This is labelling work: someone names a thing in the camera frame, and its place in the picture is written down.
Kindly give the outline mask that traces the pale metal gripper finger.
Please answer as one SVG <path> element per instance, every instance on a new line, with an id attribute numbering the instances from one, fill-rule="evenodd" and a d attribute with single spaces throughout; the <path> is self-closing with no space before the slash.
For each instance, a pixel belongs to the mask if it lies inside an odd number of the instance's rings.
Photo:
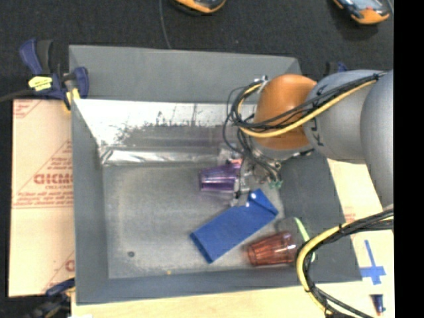
<path id="1" fill-rule="evenodd" d="M 250 194 L 250 188 L 240 187 L 233 193 L 233 207 L 242 207 L 245 206 L 248 201 L 248 196 Z"/>
<path id="2" fill-rule="evenodd" d="M 219 153 L 219 164 L 232 164 L 240 167 L 242 164 L 242 155 L 233 150 L 222 150 Z"/>

